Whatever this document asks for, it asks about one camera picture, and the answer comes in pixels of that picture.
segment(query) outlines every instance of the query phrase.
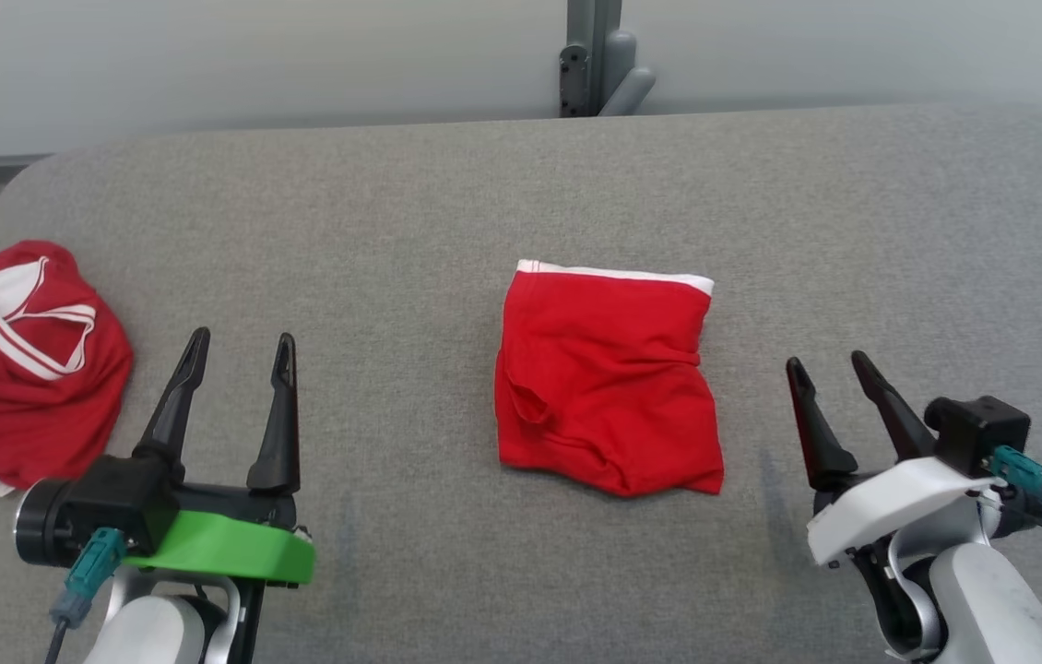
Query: red shorts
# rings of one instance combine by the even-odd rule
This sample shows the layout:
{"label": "red shorts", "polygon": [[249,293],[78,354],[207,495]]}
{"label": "red shorts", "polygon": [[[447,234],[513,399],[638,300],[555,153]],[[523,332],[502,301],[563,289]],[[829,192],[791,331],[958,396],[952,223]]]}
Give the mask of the red shorts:
{"label": "red shorts", "polygon": [[697,369],[712,287],[521,261],[496,358],[501,463],[621,496],[717,494],[718,421]]}

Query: cable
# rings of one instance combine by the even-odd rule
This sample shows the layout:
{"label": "cable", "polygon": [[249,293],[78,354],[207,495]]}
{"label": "cable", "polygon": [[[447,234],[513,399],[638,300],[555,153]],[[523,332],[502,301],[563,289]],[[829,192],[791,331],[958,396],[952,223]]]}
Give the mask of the cable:
{"label": "cable", "polygon": [[1023,510],[1019,510],[1017,508],[1012,508],[1012,506],[1001,503],[1001,501],[986,499],[986,497],[982,496],[979,492],[967,492],[967,495],[974,497],[977,503],[996,509],[998,512],[1012,512],[1017,514],[1017,516],[1026,518],[1026,520],[1034,522],[1035,525],[1042,528],[1042,518],[1040,516],[1035,516],[1035,514],[1023,512]]}
{"label": "cable", "polygon": [[70,621],[66,618],[58,620],[58,626],[53,628],[53,639],[50,639],[50,650],[45,651],[45,664],[56,664],[58,653],[61,651],[61,639],[66,638],[67,629]]}

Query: white stripe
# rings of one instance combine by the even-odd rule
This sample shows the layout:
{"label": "white stripe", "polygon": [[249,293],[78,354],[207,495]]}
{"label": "white stripe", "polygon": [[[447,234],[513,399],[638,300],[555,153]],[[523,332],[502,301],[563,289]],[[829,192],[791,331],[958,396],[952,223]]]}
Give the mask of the white stripe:
{"label": "white stripe", "polygon": [[17,366],[20,366],[25,371],[28,371],[33,375],[36,375],[36,377],[41,378],[42,380],[57,380],[57,378],[61,378],[60,373],[48,369],[48,367],[41,365],[41,363],[38,362],[32,356],[28,356],[28,354],[25,354],[25,352],[22,351],[22,349],[17,348],[17,346],[15,346],[8,340],[6,340],[1,335],[1,333],[0,333],[0,351],[4,353],[4,356],[10,359],[10,361],[13,361]]}
{"label": "white stripe", "polygon": [[535,260],[521,260],[517,262],[517,272],[530,272],[543,274],[582,274],[584,276],[606,276],[610,278],[635,278],[637,281],[671,281],[674,284],[685,284],[694,289],[714,295],[714,280],[705,276],[695,274],[656,274],[654,272],[631,272],[626,269],[597,269],[597,268],[563,268],[563,266],[549,264]]}
{"label": "white stripe", "polygon": [[45,276],[45,256],[28,264],[0,269],[0,316],[8,316],[25,308]]}
{"label": "white stripe", "polygon": [[[52,308],[50,311],[41,312],[41,314],[18,314],[8,319],[8,323],[15,320],[21,320],[23,318],[51,318],[54,320],[69,320],[71,323],[83,324],[85,327],[82,330],[82,336],[78,337],[78,344],[75,345],[74,352],[70,353],[70,359],[68,359],[66,366],[63,366],[56,362],[53,362],[53,358],[48,354],[38,351],[33,346],[25,343],[25,352],[28,352],[32,356],[36,358],[38,362],[41,362],[45,366],[49,366],[50,369],[57,371],[59,373],[74,373],[75,371],[81,370],[83,366],[86,366],[86,337],[91,336],[91,333],[95,331],[95,310],[86,305],[73,305],[67,308]],[[8,333],[13,335],[13,328],[7,327]]]}

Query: robotic arm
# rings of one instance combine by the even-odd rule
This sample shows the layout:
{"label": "robotic arm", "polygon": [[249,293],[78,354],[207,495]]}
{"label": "robotic arm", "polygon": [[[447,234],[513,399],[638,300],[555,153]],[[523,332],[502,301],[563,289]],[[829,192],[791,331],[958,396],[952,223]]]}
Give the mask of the robotic arm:
{"label": "robotic arm", "polygon": [[993,396],[938,398],[923,416],[937,440],[866,353],[854,351],[851,362],[897,453],[883,472],[859,474],[816,403],[803,365],[797,358],[787,364],[808,483],[816,491],[808,525],[816,563],[834,570],[853,564],[894,659],[1042,663],[1041,602],[990,545],[1041,522],[1042,475],[1017,474],[1018,463],[1032,464],[1020,457],[1028,416]]}
{"label": "robotic arm", "polygon": [[[57,630],[48,663],[66,630],[85,617],[102,583],[92,570],[108,560],[119,567],[86,664],[248,664],[265,589],[312,581],[316,551],[297,525],[293,498],[300,488],[296,341],[279,338],[268,427],[245,488],[184,481],[180,450],[208,347],[209,329],[196,329],[132,457],[100,457],[75,481],[42,479],[17,509],[20,559],[71,567],[50,612]],[[194,592],[154,594],[163,581]],[[226,605],[210,601],[204,588],[221,588]]]}

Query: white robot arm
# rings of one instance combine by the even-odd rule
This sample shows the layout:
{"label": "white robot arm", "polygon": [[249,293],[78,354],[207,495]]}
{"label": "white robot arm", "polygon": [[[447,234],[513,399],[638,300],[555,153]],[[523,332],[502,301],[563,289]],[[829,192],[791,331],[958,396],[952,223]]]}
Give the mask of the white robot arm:
{"label": "white robot arm", "polygon": [[788,361],[792,403],[809,484],[816,490],[808,545],[817,564],[852,564],[870,589],[887,653],[934,664],[1042,663],[1042,606],[990,540],[1042,516],[1042,475],[1012,486],[1029,419],[993,398],[935,399],[923,426],[866,353],[851,354],[877,404],[899,461],[858,474],[816,404],[796,358]]}

